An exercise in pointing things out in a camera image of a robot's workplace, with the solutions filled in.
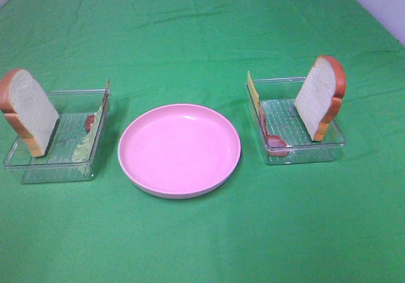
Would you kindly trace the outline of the pink round plate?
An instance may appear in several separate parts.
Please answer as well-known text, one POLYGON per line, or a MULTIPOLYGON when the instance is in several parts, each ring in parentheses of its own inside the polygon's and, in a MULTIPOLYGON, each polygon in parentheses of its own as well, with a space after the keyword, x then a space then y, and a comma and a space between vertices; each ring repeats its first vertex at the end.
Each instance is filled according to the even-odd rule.
POLYGON ((123 132, 118 160, 140 189, 187 199, 220 187, 236 168, 239 135, 220 113, 197 104, 169 104, 136 118, 123 132))

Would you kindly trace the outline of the bacon strip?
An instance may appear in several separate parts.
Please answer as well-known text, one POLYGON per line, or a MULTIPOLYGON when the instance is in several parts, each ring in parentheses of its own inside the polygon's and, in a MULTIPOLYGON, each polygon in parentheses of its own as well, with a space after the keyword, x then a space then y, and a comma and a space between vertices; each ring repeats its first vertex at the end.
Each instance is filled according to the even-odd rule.
MULTIPOLYGON (((266 124, 266 115, 262 106, 259 106, 259 120, 260 126, 263 131, 263 135, 265 137, 266 145, 269 147, 286 147, 286 142, 279 136, 279 135, 271 135, 268 131, 267 124, 266 124)), ((286 150, 268 150, 269 156, 276 156, 276 157, 286 157, 288 155, 288 151, 286 150)))
POLYGON ((87 132, 90 132, 90 131, 91 131, 92 125, 93 125, 93 124, 95 123, 95 121, 96 121, 96 116, 97 116, 97 114, 98 114, 100 111, 102 111, 102 110, 104 109, 104 107, 105 107, 106 100, 107 100, 107 97, 108 97, 108 92, 109 92, 110 81, 111 81, 111 79, 108 79, 107 84, 106 84, 106 88, 105 88, 105 90, 104 90, 103 100, 102 100, 102 103, 101 103, 99 109, 98 109, 93 115, 89 115, 89 116, 86 118, 86 121, 85 121, 85 130, 86 130, 87 132))

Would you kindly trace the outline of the yellow cheese slice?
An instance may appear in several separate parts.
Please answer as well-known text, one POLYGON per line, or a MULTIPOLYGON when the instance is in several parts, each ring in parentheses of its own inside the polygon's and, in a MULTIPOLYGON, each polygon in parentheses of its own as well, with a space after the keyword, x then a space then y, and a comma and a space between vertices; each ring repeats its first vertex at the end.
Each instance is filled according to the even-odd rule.
POLYGON ((259 113, 259 106, 260 106, 259 94, 255 88, 250 71, 247 72, 247 88, 250 93, 254 109, 256 110, 256 113, 259 113))

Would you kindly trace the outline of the left clear plastic container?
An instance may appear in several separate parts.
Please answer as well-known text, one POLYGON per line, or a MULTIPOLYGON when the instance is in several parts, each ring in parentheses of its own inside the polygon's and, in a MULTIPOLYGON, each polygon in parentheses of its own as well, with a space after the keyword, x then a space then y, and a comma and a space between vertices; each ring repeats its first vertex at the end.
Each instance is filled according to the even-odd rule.
POLYGON ((27 145, 16 137, 3 166, 22 184, 76 182, 92 180, 98 170, 98 142, 109 112, 110 91, 103 109, 90 159, 72 161, 77 144, 86 134, 85 121, 100 107, 105 89, 84 89, 48 92, 47 96, 59 113, 51 140, 44 156, 33 157, 27 145))

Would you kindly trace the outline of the green tablecloth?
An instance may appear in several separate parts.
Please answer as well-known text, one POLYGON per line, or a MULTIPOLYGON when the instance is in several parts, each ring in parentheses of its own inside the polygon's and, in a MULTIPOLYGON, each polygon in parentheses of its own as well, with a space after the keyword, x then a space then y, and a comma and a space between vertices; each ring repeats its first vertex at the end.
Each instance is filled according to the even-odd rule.
POLYGON ((23 185, 1 170, 2 282, 403 282, 404 48, 355 0, 11 0, 1 72, 47 91, 111 85, 101 169, 88 182, 23 185), (333 162, 268 166, 247 73, 347 76, 333 162), (167 200, 120 168, 127 125, 201 104, 237 129, 234 174, 167 200))

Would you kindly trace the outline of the right clear plastic container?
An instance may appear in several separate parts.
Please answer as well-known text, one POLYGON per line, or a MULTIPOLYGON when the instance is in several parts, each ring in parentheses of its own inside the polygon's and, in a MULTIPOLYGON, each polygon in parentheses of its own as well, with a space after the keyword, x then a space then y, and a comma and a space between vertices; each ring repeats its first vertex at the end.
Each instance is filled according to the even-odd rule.
POLYGON ((266 124, 271 135, 279 135, 286 147, 269 147, 260 126, 259 113, 256 113, 247 88, 247 98, 251 117, 256 125, 261 152, 268 165, 316 163, 338 160, 343 156, 342 148, 346 139, 335 122, 331 122, 323 141, 312 141, 302 122, 294 100, 300 91, 304 77, 287 77, 254 80, 259 94, 260 106, 266 115, 266 124), (286 157, 269 156, 268 150, 286 150, 286 157))

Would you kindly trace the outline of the toast bread slice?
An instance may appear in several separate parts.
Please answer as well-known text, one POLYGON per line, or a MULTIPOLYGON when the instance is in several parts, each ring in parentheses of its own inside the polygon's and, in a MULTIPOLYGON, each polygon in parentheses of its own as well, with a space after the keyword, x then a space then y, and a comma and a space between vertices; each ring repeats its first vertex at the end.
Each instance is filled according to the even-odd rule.
POLYGON ((17 68, 2 77, 1 111, 30 154, 44 156, 59 114, 29 71, 17 68))
POLYGON ((312 141, 324 140, 345 93, 346 74, 342 65, 332 56, 317 57, 294 100, 312 141))

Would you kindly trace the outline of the clear plastic container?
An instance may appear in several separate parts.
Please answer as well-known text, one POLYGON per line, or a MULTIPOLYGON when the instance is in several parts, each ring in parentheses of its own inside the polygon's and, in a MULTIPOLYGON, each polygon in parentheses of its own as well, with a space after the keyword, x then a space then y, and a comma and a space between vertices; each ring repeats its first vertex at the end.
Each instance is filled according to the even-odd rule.
POLYGON ((48 92, 47 96, 59 113, 51 140, 44 156, 33 157, 27 145, 16 137, 3 166, 22 184, 76 182, 92 180, 98 170, 98 142, 109 112, 110 91, 103 109, 90 159, 72 161, 77 144, 86 134, 85 121, 100 107, 105 89, 84 89, 48 92))
POLYGON ((269 147, 260 126, 259 113, 256 113, 247 88, 247 98, 251 117, 256 125, 261 152, 268 165, 316 163, 338 160, 343 156, 342 148, 346 139, 335 122, 331 122, 323 141, 312 141, 302 122, 294 100, 300 91, 304 77, 287 77, 254 80, 259 94, 260 106, 266 115, 266 124, 271 135, 279 135, 286 147, 269 147), (268 150, 286 150, 286 157, 269 156, 268 150))

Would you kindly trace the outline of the green lettuce leaf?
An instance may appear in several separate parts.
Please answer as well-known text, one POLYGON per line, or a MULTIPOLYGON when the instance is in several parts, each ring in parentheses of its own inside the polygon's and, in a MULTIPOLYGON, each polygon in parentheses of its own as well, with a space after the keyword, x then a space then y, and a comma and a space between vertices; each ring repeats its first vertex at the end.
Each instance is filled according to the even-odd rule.
POLYGON ((72 161, 75 163, 83 163, 90 159, 92 147, 96 138, 96 133, 99 127, 101 115, 103 112, 103 106, 92 115, 89 115, 85 121, 85 131, 86 134, 77 144, 73 155, 72 161))

